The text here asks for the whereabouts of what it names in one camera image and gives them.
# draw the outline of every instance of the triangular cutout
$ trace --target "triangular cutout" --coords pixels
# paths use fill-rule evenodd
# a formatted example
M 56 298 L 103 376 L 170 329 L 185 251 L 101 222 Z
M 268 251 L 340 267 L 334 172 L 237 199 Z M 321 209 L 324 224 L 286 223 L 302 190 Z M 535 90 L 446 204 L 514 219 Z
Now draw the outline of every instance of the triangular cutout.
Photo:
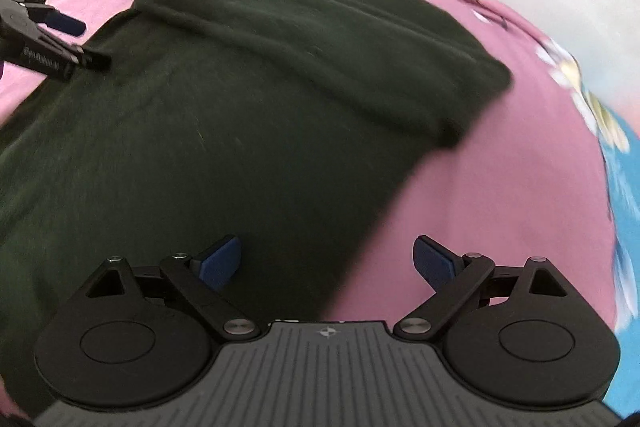
M 124 286 L 122 285 L 122 280 L 117 270 L 108 270 L 100 280 L 92 286 L 86 296 L 93 299 L 111 295 L 124 295 Z
M 565 297 L 566 291 L 547 270 L 537 270 L 533 276 L 533 282 L 529 293 L 535 295 L 550 295 L 552 297 Z

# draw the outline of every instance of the blue gripper pad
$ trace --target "blue gripper pad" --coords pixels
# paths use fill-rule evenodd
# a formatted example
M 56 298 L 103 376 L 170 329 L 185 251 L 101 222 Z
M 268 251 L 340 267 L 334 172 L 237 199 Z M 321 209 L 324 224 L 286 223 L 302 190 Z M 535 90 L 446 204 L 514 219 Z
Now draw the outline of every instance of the blue gripper pad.
M 240 266 L 240 239 L 225 235 L 191 259 L 191 271 L 214 291 L 221 290 Z
M 425 235 L 415 240 L 414 266 L 436 292 L 465 267 L 461 257 Z

